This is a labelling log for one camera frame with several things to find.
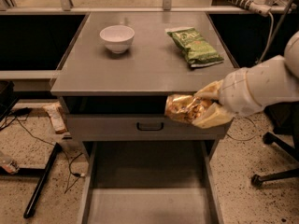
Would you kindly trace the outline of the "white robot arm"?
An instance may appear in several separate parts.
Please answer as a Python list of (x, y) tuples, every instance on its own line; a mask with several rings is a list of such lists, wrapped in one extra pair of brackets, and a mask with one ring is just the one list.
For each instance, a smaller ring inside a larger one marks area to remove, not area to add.
[(216, 100), (192, 124), (211, 128), (247, 117), (267, 106), (299, 100), (299, 32), (288, 41), (284, 55), (275, 56), (251, 68), (241, 68), (223, 80), (214, 81), (195, 96)]

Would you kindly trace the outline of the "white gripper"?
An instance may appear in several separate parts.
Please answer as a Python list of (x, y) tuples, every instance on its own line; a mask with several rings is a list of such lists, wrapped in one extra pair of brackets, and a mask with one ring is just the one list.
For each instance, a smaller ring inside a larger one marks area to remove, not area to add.
[(234, 114), (247, 117), (262, 111), (262, 106), (250, 93), (248, 71), (248, 68), (238, 69), (227, 75), (223, 81), (213, 81), (196, 92), (195, 97), (209, 100), (219, 99), (221, 105), (213, 103), (203, 115), (192, 122), (192, 125), (208, 129), (230, 122)]

